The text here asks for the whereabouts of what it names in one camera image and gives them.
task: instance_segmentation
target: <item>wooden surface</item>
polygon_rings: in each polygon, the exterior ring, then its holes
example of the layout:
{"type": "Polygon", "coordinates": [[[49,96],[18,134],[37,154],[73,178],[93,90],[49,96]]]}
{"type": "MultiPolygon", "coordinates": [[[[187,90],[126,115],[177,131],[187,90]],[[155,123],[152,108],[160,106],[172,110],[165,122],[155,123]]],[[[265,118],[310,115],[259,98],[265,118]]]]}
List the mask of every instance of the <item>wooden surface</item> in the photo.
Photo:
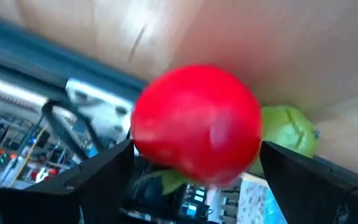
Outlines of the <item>wooden surface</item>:
{"type": "Polygon", "coordinates": [[[0,17],[145,80],[191,63],[301,108],[358,172],[358,0],[0,0],[0,17]]]}

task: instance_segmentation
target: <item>wooden wall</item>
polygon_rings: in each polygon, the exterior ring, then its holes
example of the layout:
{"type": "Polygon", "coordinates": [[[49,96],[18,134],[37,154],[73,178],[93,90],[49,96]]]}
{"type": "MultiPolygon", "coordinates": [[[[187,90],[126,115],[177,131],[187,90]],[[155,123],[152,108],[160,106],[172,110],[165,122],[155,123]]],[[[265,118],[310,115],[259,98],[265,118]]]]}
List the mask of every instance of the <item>wooden wall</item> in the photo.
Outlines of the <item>wooden wall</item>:
{"type": "Polygon", "coordinates": [[[190,63],[301,108],[358,172],[358,0],[0,0],[0,17],[144,80],[190,63]]]}

